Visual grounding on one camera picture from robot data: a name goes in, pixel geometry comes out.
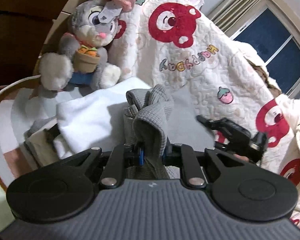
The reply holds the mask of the person's right hand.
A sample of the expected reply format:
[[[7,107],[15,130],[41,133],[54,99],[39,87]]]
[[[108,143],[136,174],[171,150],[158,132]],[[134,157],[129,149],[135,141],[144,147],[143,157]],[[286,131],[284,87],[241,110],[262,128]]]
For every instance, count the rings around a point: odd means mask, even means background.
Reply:
[[[237,155],[237,154],[233,154],[233,156],[236,157],[236,158],[238,158],[238,159],[240,159],[240,160],[242,160],[242,161],[246,161],[246,162],[249,162],[249,161],[250,161],[250,160],[249,160],[247,157],[245,157],[245,156],[241,156],[241,155]]]

